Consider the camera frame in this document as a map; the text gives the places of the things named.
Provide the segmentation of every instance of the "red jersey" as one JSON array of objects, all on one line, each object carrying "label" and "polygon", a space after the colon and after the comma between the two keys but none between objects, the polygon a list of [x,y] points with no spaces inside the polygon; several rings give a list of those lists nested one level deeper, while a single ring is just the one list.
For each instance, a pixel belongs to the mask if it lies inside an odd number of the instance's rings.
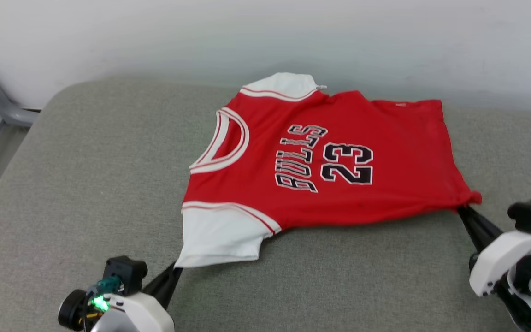
[{"label": "red jersey", "polygon": [[177,267],[250,261],[291,227],[362,225],[481,202],[452,156],[440,101],[325,95],[279,73],[217,111],[190,166]]}]

